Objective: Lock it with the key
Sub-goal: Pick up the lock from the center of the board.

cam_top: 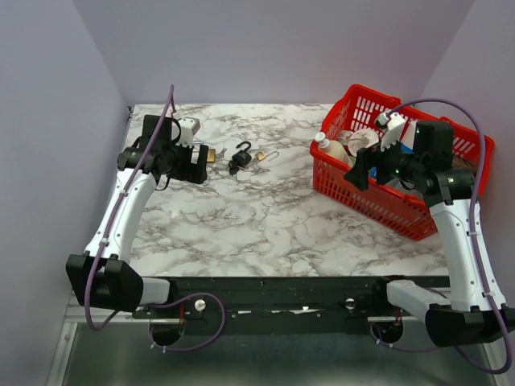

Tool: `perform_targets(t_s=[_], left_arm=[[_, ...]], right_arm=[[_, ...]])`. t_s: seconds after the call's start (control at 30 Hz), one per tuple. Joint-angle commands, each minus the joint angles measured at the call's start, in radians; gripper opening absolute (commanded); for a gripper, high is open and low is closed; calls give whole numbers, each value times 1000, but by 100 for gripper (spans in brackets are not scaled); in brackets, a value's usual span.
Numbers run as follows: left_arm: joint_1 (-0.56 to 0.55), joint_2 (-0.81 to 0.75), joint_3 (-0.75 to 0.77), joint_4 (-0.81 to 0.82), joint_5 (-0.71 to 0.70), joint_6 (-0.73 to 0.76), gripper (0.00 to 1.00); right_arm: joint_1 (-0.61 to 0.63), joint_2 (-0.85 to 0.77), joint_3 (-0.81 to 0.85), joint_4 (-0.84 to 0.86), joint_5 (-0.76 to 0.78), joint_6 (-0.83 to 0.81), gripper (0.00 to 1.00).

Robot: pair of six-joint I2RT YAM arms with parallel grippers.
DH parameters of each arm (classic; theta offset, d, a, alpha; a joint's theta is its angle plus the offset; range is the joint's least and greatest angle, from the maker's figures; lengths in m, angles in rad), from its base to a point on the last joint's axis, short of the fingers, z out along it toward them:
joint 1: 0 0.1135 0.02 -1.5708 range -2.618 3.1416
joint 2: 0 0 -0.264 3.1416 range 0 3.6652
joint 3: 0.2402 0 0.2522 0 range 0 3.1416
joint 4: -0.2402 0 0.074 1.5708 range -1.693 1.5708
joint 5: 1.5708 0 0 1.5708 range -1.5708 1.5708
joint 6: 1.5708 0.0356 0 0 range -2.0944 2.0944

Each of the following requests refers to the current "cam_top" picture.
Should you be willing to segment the black padlock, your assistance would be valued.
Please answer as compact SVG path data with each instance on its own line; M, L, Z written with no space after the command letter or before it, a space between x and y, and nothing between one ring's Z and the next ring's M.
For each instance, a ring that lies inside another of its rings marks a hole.
M251 148L252 144L249 141L243 141L239 143L236 148L238 151L231 157L231 160L229 163L236 163L239 165L242 169L245 169L246 166L250 163L252 160L252 156L249 153L249 149Z

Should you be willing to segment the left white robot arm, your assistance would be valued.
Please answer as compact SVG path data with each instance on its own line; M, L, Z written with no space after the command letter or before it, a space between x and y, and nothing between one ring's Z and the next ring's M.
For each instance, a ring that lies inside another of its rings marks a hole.
M150 305L162 318L178 309L167 279L143 277L130 267L138 223L159 180L201 184L207 178L208 146L195 145L194 117L146 115L141 135L117 157L116 182L93 238L72 254L66 273L82 306L131 312Z

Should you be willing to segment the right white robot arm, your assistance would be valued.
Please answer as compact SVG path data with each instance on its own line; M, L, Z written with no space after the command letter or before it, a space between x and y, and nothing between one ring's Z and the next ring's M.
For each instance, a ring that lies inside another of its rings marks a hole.
M369 187L369 172L377 184L393 179L414 186L428 206L443 242L450 293L446 298L408 279L392 279L370 295L381 315L401 308L423 321L437 347L491 343L514 329L514 309L507 306L493 275L480 233L480 206L474 195L474 174L452 166L454 129L445 121L417 121L410 153L400 137L405 120L383 113L376 120L383 130L377 144L358 151L344 176L360 191Z

